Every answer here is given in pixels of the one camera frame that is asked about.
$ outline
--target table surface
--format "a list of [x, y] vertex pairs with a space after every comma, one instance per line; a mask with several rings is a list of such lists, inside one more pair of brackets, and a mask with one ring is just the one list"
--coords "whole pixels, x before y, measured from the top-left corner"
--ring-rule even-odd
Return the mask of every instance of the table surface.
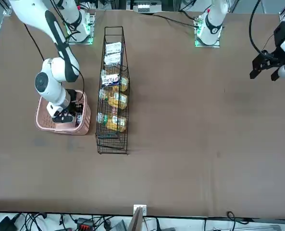
[[[162, 13], [188, 23], [181, 13]], [[0, 210], [285, 218], [285, 79], [249, 79], [257, 55], [249, 14], [228, 14], [221, 47], [195, 48], [193, 29], [131, 11], [97, 11], [92, 46], [74, 46], [90, 131], [37, 130], [42, 60], [13, 14], [0, 32]], [[278, 15], [255, 15], [262, 48]], [[131, 79], [129, 154], [99, 155], [96, 108], [105, 26], [123, 26]], [[50, 38], [31, 29], [46, 58]], [[273, 39], [267, 45], [273, 49]], [[66, 84], [81, 89], [82, 81]]]

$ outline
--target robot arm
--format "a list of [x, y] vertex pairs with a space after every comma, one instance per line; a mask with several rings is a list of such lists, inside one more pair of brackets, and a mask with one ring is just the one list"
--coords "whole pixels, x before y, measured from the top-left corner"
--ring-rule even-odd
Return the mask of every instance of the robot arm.
[[68, 34], [73, 33], [71, 37], [75, 39], [75, 42], [84, 41], [91, 34], [91, 30], [88, 30], [88, 24], [91, 23], [90, 14], [82, 9], [78, 10], [75, 0], [53, 1], [67, 22]]
[[47, 9], [41, 0], [10, 0], [10, 3], [17, 17], [23, 23], [43, 31], [56, 45], [61, 58], [55, 58], [51, 62], [54, 78], [58, 81], [75, 82], [79, 75], [79, 64], [65, 41], [55, 15]]
[[46, 33], [58, 50], [60, 57], [46, 59], [35, 79], [36, 90], [49, 102], [47, 110], [50, 116], [56, 118], [64, 109], [71, 106], [73, 100], [73, 96], [60, 82], [75, 82], [79, 76], [79, 64], [66, 42], [56, 17], [46, 8], [42, 0], [10, 0], [10, 3], [23, 23]]
[[197, 36], [206, 45], [217, 42], [223, 28], [223, 20], [228, 13], [228, 2], [226, 0], [212, 0], [209, 11], [203, 13], [203, 25]]
[[276, 81], [280, 77], [285, 77], [285, 22], [281, 22], [279, 26], [274, 30], [274, 40], [276, 49], [268, 53], [266, 50], [262, 51], [252, 61], [252, 71], [250, 72], [250, 78], [255, 79], [262, 70], [277, 67], [272, 75], [272, 81]]

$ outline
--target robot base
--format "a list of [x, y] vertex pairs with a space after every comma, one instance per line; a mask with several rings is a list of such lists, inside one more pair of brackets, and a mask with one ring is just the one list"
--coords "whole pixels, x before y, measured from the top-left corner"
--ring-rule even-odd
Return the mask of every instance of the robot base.
[[[76, 42], [73, 38], [69, 38], [69, 45], [76, 45], [76, 44], [81, 44], [81, 45], [92, 45], [93, 44], [93, 38], [94, 38], [94, 26], [95, 26], [95, 12], [94, 14], [91, 13], [86, 13], [86, 15], [89, 15], [89, 23], [86, 27], [88, 31], [90, 31], [90, 35], [86, 37], [86, 39], [82, 42]], [[69, 29], [66, 27], [67, 33], [70, 34], [71, 32]]]
[[194, 20], [194, 25], [195, 26], [199, 26], [199, 28], [194, 28], [194, 34], [195, 34], [195, 47], [216, 47], [219, 48], [220, 47], [220, 36], [217, 40], [217, 42], [215, 42], [213, 45], [206, 45], [204, 44], [197, 36], [197, 34], [199, 33], [200, 28], [203, 25], [203, 15], [200, 15], [196, 20]]

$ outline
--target plastic basket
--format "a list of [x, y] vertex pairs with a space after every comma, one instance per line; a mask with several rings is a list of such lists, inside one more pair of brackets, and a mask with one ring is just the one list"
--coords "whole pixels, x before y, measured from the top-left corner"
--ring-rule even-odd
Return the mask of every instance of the plastic basket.
[[[82, 91], [76, 90], [77, 98], [81, 97]], [[43, 98], [40, 97], [37, 106], [35, 124], [36, 127], [41, 131], [51, 131], [56, 133], [68, 134], [68, 135], [85, 135], [89, 130], [90, 119], [91, 119], [91, 110], [88, 105], [87, 96], [84, 93], [83, 98], [79, 103], [82, 103], [84, 106], [82, 120], [80, 124], [75, 128], [67, 128], [66, 124], [63, 124], [62, 128], [58, 128], [57, 123], [54, 123], [46, 109], [48, 102]]]

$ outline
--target cable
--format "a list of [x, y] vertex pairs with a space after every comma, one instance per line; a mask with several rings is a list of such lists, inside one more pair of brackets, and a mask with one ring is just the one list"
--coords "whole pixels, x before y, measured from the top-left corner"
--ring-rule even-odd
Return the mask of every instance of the cable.
[[255, 5], [254, 8], [253, 8], [253, 11], [252, 11], [252, 13], [251, 13], [251, 16], [250, 16], [250, 20], [249, 20], [249, 39], [250, 39], [251, 45], [253, 46], [253, 48], [254, 48], [259, 54], [261, 54], [263, 57], [265, 57], [265, 58], [267, 58], [267, 59], [277, 60], [276, 58], [273, 58], [273, 57], [271, 57], [271, 56], [269, 56], [269, 55], [266, 55], [266, 54], [262, 53], [262, 52], [258, 49], [258, 47], [254, 44], [253, 39], [252, 39], [252, 34], [251, 34], [252, 19], [253, 19], [254, 13], [255, 13], [256, 10], [257, 10], [257, 7], [258, 7], [260, 1], [261, 1], [261, 0], [258, 0], [258, 1], [257, 1], [256, 5]]
[[19, 230], [19, 231], [22, 231], [22, 229], [23, 229], [23, 227], [25, 227], [25, 230], [27, 231], [28, 229], [27, 229], [27, 223], [28, 223], [28, 221], [31, 219], [31, 217], [29, 217], [28, 219], [27, 219], [27, 216], [29, 215], [29, 213], [27, 213], [26, 214], [26, 216], [25, 216], [25, 223], [22, 225], [22, 227], [21, 227], [21, 229]]
[[194, 27], [194, 28], [198, 28], [198, 26], [194, 26], [194, 25], [187, 24], [187, 23], [182, 23], [182, 22], [176, 21], [176, 20], [174, 20], [174, 19], [167, 18], [167, 17], [165, 17], [165, 16], [156, 15], [156, 14], [153, 14], [153, 16], [156, 16], [156, 17], [159, 17], [159, 18], [164, 18], [164, 19], [167, 19], [167, 20], [170, 20], [170, 21], [172, 21], [172, 22], [179, 23], [179, 24], [182, 24], [182, 25], [185, 25], [185, 26], [191, 26], [191, 27]]
[[72, 67], [74, 67], [74, 68], [76, 69], [76, 71], [79, 72], [79, 74], [80, 74], [80, 76], [81, 76], [81, 78], [82, 78], [82, 80], [83, 80], [83, 93], [81, 94], [80, 99], [76, 101], [76, 102], [79, 102], [79, 101], [81, 101], [81, 99], [83, 98], [84, 93], [85, 93], [85, 78], [84, 78], [83, 74], [80, 72], [80, 70], [78, 70], [77, 67], [75, 67], [73, 64], [71, 64], [71, 65], [72, 65]]
[[143, 221], [144, 221], [144, 223], [146, 225], [147, 231], [149, 231], [149, 228], [148, 228], [148, 225], [147, 225], [147, 221], [146, 221], [146, 219], [144, 217], [143, 217]]
[[190, 4], [194, 5], [196, 3], [197, 0], [192, 0], [191, 2], [189, 2], [189, 4], [187, 4], [185, 7], [183, 7], [182, 9], [180, 9], [180, 11], [182, 11], [183, 9], [185, 9], [187, 6], [189, 6]]
[[69, 215], [70, 215], [70, 218], [74, 221], [74, 223], [77, 224], [77, 219], [75, 220], [75, 219], [73, 219], [71, 214], [69, 214]]
[[90, 10], [90, 8], [87, 8], [87, 6], [83, 5], [83, 4], [79, 4], [80, 8], [83, 10]]
[[[29, 30], [28, 30], [28, 28], [27, 28], [26, 25], [25, 25], [25, 28], [26, 28], [26, 30], [27, 30], [29, 36], [30, 36], [31, 39], [33, 40], [35, 46], [37, 47], [38, 52], [40, 53], [40, 55], [41, 55], [41, 57], [42, 57], [42, 59], [43, 59], [43, 61], [44, 61], [44, 57], [43, 57], [43, 55], [42, 55], [42, 53], [41, 53], [41, 50], [40, 50], [40, 48], [38, 47], [36, 41], [34, 40], [33, 36], [32, 36], [31, 33], [29, 32]], [[82, 75], [82, 73], [80, 72], [80, 70], [78, 70], [77, 67], [75, 67], [73, 64], [71, 64], [71, 66], [72, 66], [73, 68], [75, 68], [75, 69], [78, 71], [78, 73], [80, 74], [80, 76], [81, 76], [81, 78], [82, 78], [82, 80], [83, 80], [83, 93], [82, 93], [80, 99], [79, 99], [78, 101], [76, 101], [76, 102], [79, 102], [79, 101], [82, 100], [82, 98], [83, 98], [83, 96], [84, 96], [84, 93], [85, 93], [85, 78], [84, 78], [84, 76]]]
[[32, 221], [31, 221], [29, 230], [31, 230], [32, 225], [33, 225], [33, 222], [34, 222], [34, 223], [36, 224], [36, 226], [37, 226], [37, 229], [38, 229], [39, 231], [42, 231], [42, 229], [39, 227], [39, 225], [37, 224], [37, 221], [36, 221], [36, 219], [37, 219], [39, 216], [41, 216], [41, 215], [42, 215], [41, 213], [37, 213], [37, 214], [34, 214], [34, 215], [31, 216]]
[[64, 225], [63, 214], [60, 214], [60, 223], [59, 223], [59, 225], [63, 225], [64, 230], [66, 230], [66, 227]]
[[185, 16], [191, 20], [195, 20], [196, 17], [190, 17], [185, 11], [181, 10], [180, 12], [182, 12], [183, 14], [185, 14]]
[[203, 11], [203, 13], [206, 12], [206, 11], [208, 10], [208, 8], [210, 8], [210, 7], [211, 7], [211, 5], [209, 5], [209, 6]]
[[72, 33], [71, 35], [73, 35], [73, 33], [77, 31], [76, 28], [75, 28], [73, 25], [71, 25], [70, 23], [68, 23], [68, 22], [64, 19], [64, 17], [62, 16], [61, 12], [59, 11], [59, 9], [58, 9], [56, 3], [55, 3], [53, 0], [50, 0], [50, 3], [51, 3], [51, 5], [53, 6], [54, 10], [56, 11], [57, 15], [61, 18], [62, 23], [63, 23], [64, 25], [67, 25], [67, 27], [69, 28], [69, 30], [70, 30], [71, 33]]
[[156, 219], [156, 231], [161, 231], [160, 221], [157, 218], [155, 219]]
[[17, 219], [21, 216], [21, 214], [22, 214], [22, 213], [16, 214], [16, 215], [11, 219], [11, 222], [14, 224], [14, 223], [17, 221]]
[[26, 26], [26, 24], [25, 24], [25, 23], [24, 23], [24, 26], [25, 26], [25, 28], [26, 28], [26, 30], [27, 30], [27, 32], [28, 32], [28, 34], [29, 34], [29, 36], [30, 36], [30, 37], [31, 37], [31, 39], [33, 40], [33, 42], [34, 42], [35, 46], [37, 47], [37, 50], [38, 50], [38, 52], [40, 53], [40, 55], [41, 55], [41, 57], [42, 57], [42, 60], [44, 61], [44, 57], [43, 57], [43, 55], [42, 55], [42, 52], [41, 52], [40, 48], [38, 47], [38, 45], [37, 45], [36, 41], [35, 41], [35, 40], [34, 40], [34, 38], [32, 37], [32, 35], [31, 35], [30, 31], [28, 30], [28, 27]]
[[204, 231], [206, 231], [206, 221], [207, 221], [207, 218], [204, 219], [204, 229], [203, 229]]
[[231, 231], [234, 231], [236, 223], [239, 223], [239, 224], [242, 224], [242, 225], [248, 225], [249, 224], [249, 221], [237, 221], [236, 218], [235, 218], [235, 215], [234, 215], [234, 213], [232, 211], [228, 211], [227, 212], [227, 218], [230, 221], [233, 221], [233, 228], [231, 229]]
[[271, 39], [271, 37], [272, 37], [272, 36], [273, 36], [273, 34], [272, 34], [272, 35], [270, 35], [270, 37], [267, 39], [267, 41], [266, 41], [266, 43], [265, 43], [264, 47], [262, 48], [262, 50], [264, 50], [264, 48], [266, 47], [266, 45], [267, 45], [268, 41]]
[[111, 217], [109, 217], [109, 218], [107, 218], [107, 219], [104, 218], [104, 220], [103, 220], [93, 231], [97, 230], [106, 220], [109, 220], [109, 219], [111, 219], [111, 218], [113, 218], [113, 217], [114, 217], [114, 216], [111, 216]]

